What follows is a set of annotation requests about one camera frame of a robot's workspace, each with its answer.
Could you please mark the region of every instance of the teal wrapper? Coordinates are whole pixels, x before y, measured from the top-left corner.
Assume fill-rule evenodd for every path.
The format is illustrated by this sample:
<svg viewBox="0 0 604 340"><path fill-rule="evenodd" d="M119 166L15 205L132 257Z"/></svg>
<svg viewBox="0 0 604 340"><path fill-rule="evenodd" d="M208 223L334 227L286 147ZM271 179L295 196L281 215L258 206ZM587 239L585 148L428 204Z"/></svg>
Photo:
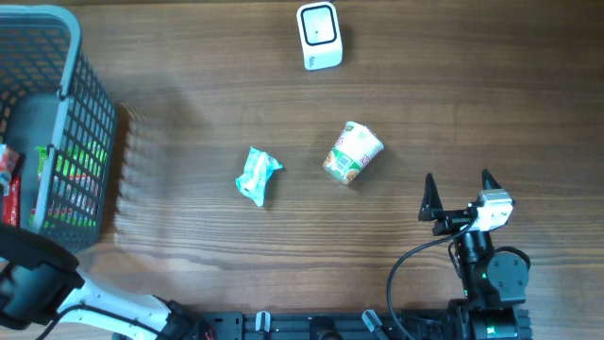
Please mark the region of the teal wrapper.
<svg viewBox="0 0 604 340"><path fill-rule="evenodd" d="M266 182L275 170L282 167L283 165L279 164L276 159L252 146L249 149L249 155L247 155L243 175L235 179L237 189L261 207L264 205Z"/></svg>

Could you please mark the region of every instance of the white device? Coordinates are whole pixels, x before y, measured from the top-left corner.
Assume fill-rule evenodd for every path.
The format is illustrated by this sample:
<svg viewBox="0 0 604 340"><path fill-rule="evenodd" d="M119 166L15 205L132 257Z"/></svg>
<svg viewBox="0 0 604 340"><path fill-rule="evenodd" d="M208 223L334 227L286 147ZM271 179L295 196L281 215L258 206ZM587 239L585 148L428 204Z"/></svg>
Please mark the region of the white device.
<svg viewBox="0 0 604 340"><path fill-rule="evenodd" d="M342 62L342 36L336 8L327 1L298 9L298 32L309 71L337 66Z"/></svg>

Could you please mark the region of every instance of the wooden table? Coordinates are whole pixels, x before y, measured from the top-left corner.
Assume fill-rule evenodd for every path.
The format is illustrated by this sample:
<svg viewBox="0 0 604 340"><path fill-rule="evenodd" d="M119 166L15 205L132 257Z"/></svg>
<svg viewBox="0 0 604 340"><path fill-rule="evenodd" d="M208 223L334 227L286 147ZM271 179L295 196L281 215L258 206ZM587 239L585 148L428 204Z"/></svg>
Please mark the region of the wooden table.
<svg viewBox="0 0 604 340"><path fill-rule="evenodd" d="M121 114L101 242L82 267L204 311L386 308L426 173L462 208L489 168L517 201L496 246L533 261L537 339L604 331L604 5L336 4L341 66L304 70L298 2L71 7ZM386 145L354 185L321 167L346 121ZM285 165L265 208L236 189L249 146ZM444 246L411 258L396 307L462 298ZM32 339L42 329L0 332ZM50 339L107 339L61 325Z"/></svg>

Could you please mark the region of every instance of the paper cup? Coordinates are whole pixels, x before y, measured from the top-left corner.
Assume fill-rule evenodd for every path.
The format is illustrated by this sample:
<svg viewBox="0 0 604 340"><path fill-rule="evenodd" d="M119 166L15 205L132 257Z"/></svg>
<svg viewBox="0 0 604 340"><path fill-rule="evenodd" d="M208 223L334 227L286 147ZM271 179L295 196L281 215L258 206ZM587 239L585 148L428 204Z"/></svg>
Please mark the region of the paper cup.
<svg viewBox="0 0 604 340"><path fill-rule="evenodd" d="M340 182L350 184L383 149L384 144L369 128L347 122L340 138L323 162L323 167Z"/></svg>

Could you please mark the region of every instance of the white box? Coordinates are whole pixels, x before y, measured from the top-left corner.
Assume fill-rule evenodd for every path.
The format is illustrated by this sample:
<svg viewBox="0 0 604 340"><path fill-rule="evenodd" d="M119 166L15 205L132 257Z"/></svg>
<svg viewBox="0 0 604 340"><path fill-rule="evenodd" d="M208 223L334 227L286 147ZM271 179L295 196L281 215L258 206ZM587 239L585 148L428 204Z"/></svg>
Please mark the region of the white box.
<svg viewBox="0 0 604 340"><path fill-rule="evenodd" d="M313 71L339 65L343 50L336 8L327 1L307 4L296 16L304 67Z"/></svg>

